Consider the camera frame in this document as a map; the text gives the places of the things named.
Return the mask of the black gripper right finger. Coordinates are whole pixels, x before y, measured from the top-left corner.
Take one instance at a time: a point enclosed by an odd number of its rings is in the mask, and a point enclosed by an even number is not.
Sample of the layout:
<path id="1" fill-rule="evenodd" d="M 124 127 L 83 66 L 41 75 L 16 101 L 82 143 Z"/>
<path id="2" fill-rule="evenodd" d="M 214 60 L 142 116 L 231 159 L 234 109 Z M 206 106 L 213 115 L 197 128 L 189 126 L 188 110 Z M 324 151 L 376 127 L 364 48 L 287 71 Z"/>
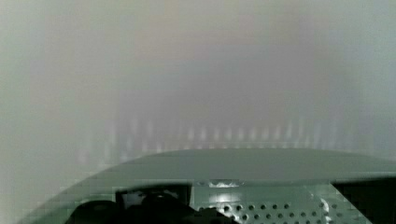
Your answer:
<path id="1" fill-rule="evenodd" d="M 332 185 L 373 224 L 395 224 L 394 177 L 337 181 Z"/>

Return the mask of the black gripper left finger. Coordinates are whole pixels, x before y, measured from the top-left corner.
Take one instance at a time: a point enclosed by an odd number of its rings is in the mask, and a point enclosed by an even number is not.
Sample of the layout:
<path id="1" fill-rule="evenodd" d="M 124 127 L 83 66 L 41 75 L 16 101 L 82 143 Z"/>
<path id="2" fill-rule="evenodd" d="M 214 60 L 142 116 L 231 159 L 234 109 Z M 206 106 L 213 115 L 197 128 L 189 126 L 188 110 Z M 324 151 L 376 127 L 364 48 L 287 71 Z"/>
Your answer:
<path id="1" fill-rule="evenodd" d="M 119 190 L 115 202 L 79 205 L 64 224 L 239 224 L 216 208 L 192 208 L 191 193 L 192 185 Z"/>

